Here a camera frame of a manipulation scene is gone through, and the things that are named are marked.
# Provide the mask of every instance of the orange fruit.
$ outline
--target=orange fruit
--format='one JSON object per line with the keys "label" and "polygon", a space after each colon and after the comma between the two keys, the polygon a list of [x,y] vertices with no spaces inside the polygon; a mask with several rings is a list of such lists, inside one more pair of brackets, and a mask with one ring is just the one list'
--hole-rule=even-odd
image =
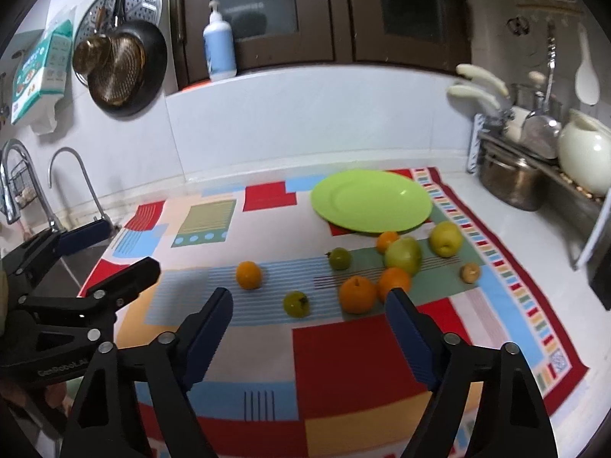
{"label": "orange fruit", "polygon": [[235,269],[235,280],[244,289],[257,289],[261,279],[261,269],[254,262],[242,262]]}
{"label": "orange fruit", "polygon": [[368,278],[355,275],[341,285],[339,298],[346,313],[367,313],[376,303],[376,286]]}
{"label": "orange fruit", "polygon": [[388,247],[397,239],[399,239],[399,234],[397,234],[395,231],[382,232],[376,241],[376,249],[378,253],[381,253],[382,255],[386,253]]}
{"label": "orange fruit", "polygon": [[405,270],[398,267],[390,267],[384,270],[378,280],[378,299],[384,303],[391,289],[400,287],[408,292],[412,287],[412,278]]}

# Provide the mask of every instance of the brown window frame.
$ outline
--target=brown window frame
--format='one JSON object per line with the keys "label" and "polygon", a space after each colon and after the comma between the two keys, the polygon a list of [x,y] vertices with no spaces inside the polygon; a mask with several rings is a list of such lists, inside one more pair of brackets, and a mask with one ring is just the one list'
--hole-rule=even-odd
{"label": "brown window frame", "polygon": [[[209,77],[202,32],[210,0],[172,0],[170,9],[178,86]],[[253,36],[235,43],[238,71],[274,65],[334,60],[329,0],[295,0],[297,29],[291,34]]]}
{"label": "brown window frame", "polygon": [[386,34],[381,0],[350,0],[355,61],[394,63],[454,73],[471,61],[466,0],[442,0],[444,42]]}

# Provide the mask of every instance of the frying pan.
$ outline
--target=frying pan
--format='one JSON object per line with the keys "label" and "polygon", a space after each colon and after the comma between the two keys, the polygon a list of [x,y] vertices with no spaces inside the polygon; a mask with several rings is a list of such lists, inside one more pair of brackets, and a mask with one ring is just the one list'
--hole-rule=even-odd
{"label": "frying pan", "polygon": [[146,21],[125,22],[125,0],[115,0],[112,51],[88,76],[92,99],[113,117],[128,117],[157,96],[167,67],[166,40]]}

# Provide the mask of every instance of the white pitcher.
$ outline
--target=white pitcher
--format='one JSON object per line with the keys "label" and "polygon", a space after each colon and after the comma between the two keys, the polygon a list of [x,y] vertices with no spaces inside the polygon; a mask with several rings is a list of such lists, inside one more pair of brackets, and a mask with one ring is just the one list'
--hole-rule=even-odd
{"label": "white pitcher", "polygon": [[558,138],[558,161],[566,175],[586,191],[603,196],[611,187],[611,129],[571,109]]}

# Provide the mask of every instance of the wire basket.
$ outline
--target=wire basket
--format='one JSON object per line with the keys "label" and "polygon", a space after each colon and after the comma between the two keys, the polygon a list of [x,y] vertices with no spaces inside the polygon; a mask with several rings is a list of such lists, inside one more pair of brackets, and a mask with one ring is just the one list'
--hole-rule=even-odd
{"label": "wire basket", "polygon": [[[14,169],[10,171],[8,187],[20,209],[24,209],[38,198],[38,194],[32,183],[32,175],[30,174],[25,160],[21,160],[21,162],[17,163]],[[4,203],[4,192],[2,189],[0,189],[0,195],[2,196],[0,198],[0,212],[6,215],[6,205]]]}

